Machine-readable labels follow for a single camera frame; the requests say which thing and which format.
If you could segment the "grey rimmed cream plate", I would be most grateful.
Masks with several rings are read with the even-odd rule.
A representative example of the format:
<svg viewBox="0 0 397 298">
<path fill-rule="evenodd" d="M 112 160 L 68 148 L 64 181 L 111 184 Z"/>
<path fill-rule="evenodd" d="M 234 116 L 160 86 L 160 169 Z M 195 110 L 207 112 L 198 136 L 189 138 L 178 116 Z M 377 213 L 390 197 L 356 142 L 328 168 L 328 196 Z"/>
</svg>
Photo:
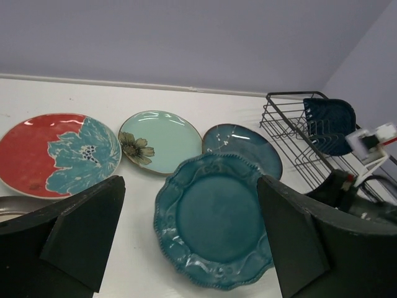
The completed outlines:
<svg viewBox="0 0 397 298">
<path fill-rule="evenodd" d="M 29 196 L 2 196 L 0 198 L 1 222 L 34 212 L 54 202 L 54 200 Z"/>
</svg>

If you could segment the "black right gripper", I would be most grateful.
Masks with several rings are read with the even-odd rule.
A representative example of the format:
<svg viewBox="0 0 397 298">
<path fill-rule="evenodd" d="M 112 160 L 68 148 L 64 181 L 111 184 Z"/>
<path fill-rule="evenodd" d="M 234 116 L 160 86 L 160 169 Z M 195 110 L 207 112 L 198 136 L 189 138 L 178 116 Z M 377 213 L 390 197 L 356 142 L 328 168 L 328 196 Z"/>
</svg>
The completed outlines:
<svg viewBox="0 0 397 298">
<path fill-rule="evenodd" d="M 380 224 L 396 223 L 396 206 L 383 201 L 370 192 L 365 183 L 379 180 L 396 189 L 396 183 L 385 176 L 371 174 L 355 186 L 357 177 L 340 169 L 330 175 L 306 196 L 335 209 Z"/>
</svg>

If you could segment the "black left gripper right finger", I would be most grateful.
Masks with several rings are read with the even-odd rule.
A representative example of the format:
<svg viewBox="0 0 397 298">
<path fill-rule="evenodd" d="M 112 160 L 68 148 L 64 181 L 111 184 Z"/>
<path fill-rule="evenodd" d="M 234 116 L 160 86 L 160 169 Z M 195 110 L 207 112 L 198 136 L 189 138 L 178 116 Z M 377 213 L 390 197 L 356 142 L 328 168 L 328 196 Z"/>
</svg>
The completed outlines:
<svg viewBox="0 0 397 298">
<path fill-rule="evenodd" d="M 257 193 L 283 297 L 396 296 L 396 223 L 361 219 L 268 175 Z"/>
</svg>

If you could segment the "dark navy blue plate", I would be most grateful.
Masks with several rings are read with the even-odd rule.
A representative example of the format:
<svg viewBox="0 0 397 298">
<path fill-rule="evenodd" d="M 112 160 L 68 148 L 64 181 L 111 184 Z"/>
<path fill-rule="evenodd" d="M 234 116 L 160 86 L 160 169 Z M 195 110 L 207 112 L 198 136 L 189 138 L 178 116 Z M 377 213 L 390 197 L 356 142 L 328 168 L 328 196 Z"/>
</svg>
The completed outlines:
<svg viewBox="0 0 397 298">
<path fill-rule="evenodd" d="M 329 156 L 344 156 L 352 152 L 346 136 L 356 130 L 356 114 L 348 102 L 306 98 L 303 105 L 308 138 L 318 151 Z"/>
</svg>

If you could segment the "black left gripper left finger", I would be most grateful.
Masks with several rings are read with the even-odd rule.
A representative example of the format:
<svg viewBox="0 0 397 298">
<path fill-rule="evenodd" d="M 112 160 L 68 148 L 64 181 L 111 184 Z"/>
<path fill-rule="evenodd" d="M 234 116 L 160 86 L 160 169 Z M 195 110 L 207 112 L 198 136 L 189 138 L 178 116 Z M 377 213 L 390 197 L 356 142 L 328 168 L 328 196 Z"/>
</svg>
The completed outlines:
<svg viewBox="0 0 397 298">
<path fill-rule="evenodd" d="M 1 297 L 99 292 L 125 198 L 111 176 L 79 194 L 1 222 Z"/>
</svg>

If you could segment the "teal scalloped beaded plate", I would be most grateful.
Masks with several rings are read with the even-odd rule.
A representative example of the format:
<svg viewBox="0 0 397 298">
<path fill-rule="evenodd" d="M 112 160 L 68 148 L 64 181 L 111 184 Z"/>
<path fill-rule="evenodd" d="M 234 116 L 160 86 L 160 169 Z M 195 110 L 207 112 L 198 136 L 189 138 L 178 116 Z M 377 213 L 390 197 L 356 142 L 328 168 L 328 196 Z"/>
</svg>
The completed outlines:
<svg viewBox="0 0 397 298">
<path fill-rule="evenodd" d="M 231 153 L 183 161 L 155 199 L 162 254 L 192 283 L 229 291 L 253 284 L 274 262 L 261 214 L 261 170 Z"/>
</svg>

